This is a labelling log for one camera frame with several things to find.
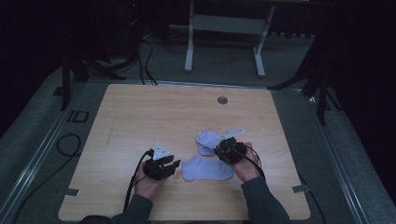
round hole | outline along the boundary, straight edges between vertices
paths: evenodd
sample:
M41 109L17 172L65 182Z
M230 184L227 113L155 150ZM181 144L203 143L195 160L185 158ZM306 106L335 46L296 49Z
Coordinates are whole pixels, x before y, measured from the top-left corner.
M221 104L221 105L225 105L225 104L228 103L228 99L227 99L227 97L225 97L225 96L220 96L220 97L218 98L218 102L219 102L219 104Z

white metal stand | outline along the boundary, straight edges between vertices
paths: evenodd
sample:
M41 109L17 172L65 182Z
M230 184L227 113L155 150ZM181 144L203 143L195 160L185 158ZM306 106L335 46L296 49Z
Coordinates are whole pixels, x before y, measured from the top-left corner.
M275 7L270 7L266 20L258 19L243 19L231 17L218 17L194 14L194 1L190 1L190 27L189 27L189 45L187 46L186 64L184 66L185 72L190 72L192 69L192 56L194 53L193 32L194 30L207 30L218 32L230 32L239 34L260 35L260 43L253 48L254 59L256 61L257 74L259 77L264 77L264 66L262 65L262 46L265 37L268 34L268 29L271 24L271 19L274 15Z

cable on floor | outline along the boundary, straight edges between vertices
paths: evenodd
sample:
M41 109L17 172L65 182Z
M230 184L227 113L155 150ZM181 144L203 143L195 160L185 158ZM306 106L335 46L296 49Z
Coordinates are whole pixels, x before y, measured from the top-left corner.
M301 182L303 182L303 184L304 184L305 186L307 186L305 180L304 180L303 177L300 175L300 173L297 172L297 174L298 174L298 176L300 177ZM321 208L320 208L320 206L319 206L319 203L318 203L318 201L317 201L317 198L315 198L314 193L312 193L312 190L309 190L308 192L309 192L309 194L311 195L312 199L314 200L314 203L317 205L317 208L318 208L318 210L319 210L319 213L320 213L320 216L321 216L321 219L322 219L323 224L326 224L326 218L324 217L323 211L321 210Z
M142 63L142 59L140 57L140 54L137 55L137 60L139 61L139 75L140 75L140 79L142 80L143 85L146 85L145 80L143 78L143 69L145 69L146 76L148 77L149 81L151 82L151 85L158 86L157 81L155 80L155 78L152 76L152 74L149 71L149 59L151 58L151 55L152 55L152 45L148 41L146 41L144 39L142 39L141 41L143 43L147 44L150 47L150 52L148 54L148 58L146 59L145 65L143 65L143 63Z
M72 154L68 154L66 152L63 152L60 148L60 143L63 139L65 139L66 137L76 137L78 140L78 145L76 147L76 149L74 150L74 152ZM63 156L68 157L67 161L60 166L55 172L53 172L49 177L47 177L43 182L41 182L37 187L35 187L22 201L20 207L17 210L17 213L15 214L14 220L12 223L16 224L18 221L18 217L21 213L22 208L26 205L26 203L29 201L29 199L41 188L43 187L51 178L53 178L56 174L58 174L71 160L73 160L73 158L78 157L81 155L81 153L78 153L79 148L81 147L81 138L76 135L75 133L69 133L66 134L64 136L62 136L61 138L58 139L57 143L56 143L56 149L58 150L59 153L61 153Z

person's left hand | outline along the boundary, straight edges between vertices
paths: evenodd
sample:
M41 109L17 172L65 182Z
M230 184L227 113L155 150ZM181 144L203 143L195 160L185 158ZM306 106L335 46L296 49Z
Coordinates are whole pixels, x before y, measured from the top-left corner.
M136 183L137 181L143 178L141 181L135 184L134 193L152 201L163 187L163 183L167 178L162 180L154 180L149 178L143 173L144 166L145 163L142 162L140 164L139 171L137 172L136 179L134 180L134 182Z

black cable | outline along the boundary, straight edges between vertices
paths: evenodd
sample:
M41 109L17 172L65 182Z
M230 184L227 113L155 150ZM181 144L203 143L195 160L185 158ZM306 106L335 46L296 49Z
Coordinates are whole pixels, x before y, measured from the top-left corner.
M140 66L139 66L139 75L140 75L140 79L142 80L142 83L143 83L143 85L146 85L146 83L145 83L145 79L143 79L143 68L142 68L142 60L140 59L140 54L139 53L137 53L137 60L139 61L139 64L140 64Z
M124 208L123 208L123 212L125 212L126 208L128 207L130 198L131 198L131 192L132 192L132 188L142 179L144 179L145 177L139 179L136 183L134 182L134 180L136 179L136 175L137 175L137 171L139 170L140 164L142 163L143 159L149 154L149 152L145 152L145 154L143 154L143 156L140 158L139 163L136 166L136 169L134 170L134 175L131 177L131 181L129 183L129 187L128 190L126 192L126 196L125 196L125 203L124 203Z
M147 45L149 45L149 47L150 47L150 52L149 52L148 58L146 59L146 64L145 64L146 75L148 76L148 78L149 78L151 81L154 82L154 84L155 84L156 86L158 86L157 82L155 81L154 77L151 75L151 73L150 73L150 71L149 71L149 59L151 58L151 55L152 55L152 45L151 45L148 41L146 41L146 40L144 40L144 39L142 39L142 42L145 43L145 44L147 44Z
M257 153L257 151L253 149L253 147L248 147L248 148L250 148L256 154L257 158L259 159L259 165L260 165L260 167L262 167L262 160L260 160L259 153Z
M75 137L77 138L77 140L78 140L78 146L76 147L75 151L74 151L72 154L67 154L67 153L62 152L61 149L60 149L60 147L59 147L59 143L60 143L63 139L65 139L66 137L68 137L68 136L75 136ZM21 213L22 208L26 205L27 201L35 194L35 192L38 191L41 187L43 187L43 186L44 186L51 178L53 178L56 174L58 174L58 172L60 172L71 160L73 160L73 158L75 158L76 156L81 155L81 153L78 153L79 147L80 147L80 146L81 146L81 138L80 138L78 135L74 134L74 133L66 134L66 135L62 136L60 139L58 139L58 142L57 142L57 144L56 144L56 148L58 149L58 151L59 151L62 155L68 157L69 159L67 159L67 161L66 161L62 166L60 166L54 173L52 173L52 174L51 174L49 177L47 177L43 182L41 182L37 187L35 187L35 188L32 190L32 192L30 192L30 193L23 199L23 201L22 201L20 207L19 207L18 210L17 210L17 213L15 214L15 217L14 217L14 220L13 220L13 223L14 223L14 224L17 223L17 220L18 220L18 217L19 217L19 215L20 215L20 213Z
M303 184L304 184L305 186L307 186L305 180L304 180L303 177L300 175L300 173L297 172L297 175L300 177L301 182L303 182ZM324 217L323 211L321 210L321 208L320 208L320 206L319 206L319 203L318 203L317 199L316 199L315 196L314 196L314 193L312 193L312 190L311 190L311 189L310 189L308 192L309 192L309 194L311 195L312 199L314 200L314 203L317 205L317 208L318 208L318 210L319 210L319 213L320 213L320 216L321 216L321 218L322 218L323 223L326 224L326 219L325 219L325 217Z
M233 149L233 148L229 148L229 149L232 150L233 152L237 153L238 155L244 157L247 161L250 161L250 162L256 167L256 169L259 171L260 175L261 175L262 177L264 177L264 179L265 179L264 171L262 170L262 168L261 168L258 164L256 164L256 162L254 162L254 161L251 160L249 157L247 157L246 155L244 155L244 154L238 152L237 150L235 150L235 149Z

